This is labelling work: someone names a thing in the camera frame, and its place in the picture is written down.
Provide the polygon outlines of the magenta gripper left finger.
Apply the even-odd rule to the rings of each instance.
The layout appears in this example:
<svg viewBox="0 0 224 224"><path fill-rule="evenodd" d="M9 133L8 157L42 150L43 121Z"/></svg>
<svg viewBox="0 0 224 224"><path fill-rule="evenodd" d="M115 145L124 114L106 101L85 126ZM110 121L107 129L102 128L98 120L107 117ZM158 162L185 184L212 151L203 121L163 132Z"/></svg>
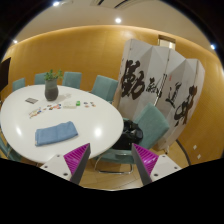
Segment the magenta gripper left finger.
<svg viewBox="0 0 224 224"><path fill-rule="evenodd" d="M65 162L71 172L70 181L72 183L80 183L90 153L90 144L87 143L64 155Z"/></svg>

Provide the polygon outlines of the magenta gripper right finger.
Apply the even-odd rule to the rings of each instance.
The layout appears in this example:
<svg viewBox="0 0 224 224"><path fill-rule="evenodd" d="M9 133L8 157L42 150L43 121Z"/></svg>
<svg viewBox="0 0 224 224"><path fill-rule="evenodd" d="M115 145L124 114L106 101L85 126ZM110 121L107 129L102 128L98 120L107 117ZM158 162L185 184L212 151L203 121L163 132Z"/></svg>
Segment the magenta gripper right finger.
<svg viewBox="0 0 224 224"><path fill-rule="evenodd" d="M132 144L131 153L143 185L150 184L152 182L150 175L159 156L137 144Z"/></svg>

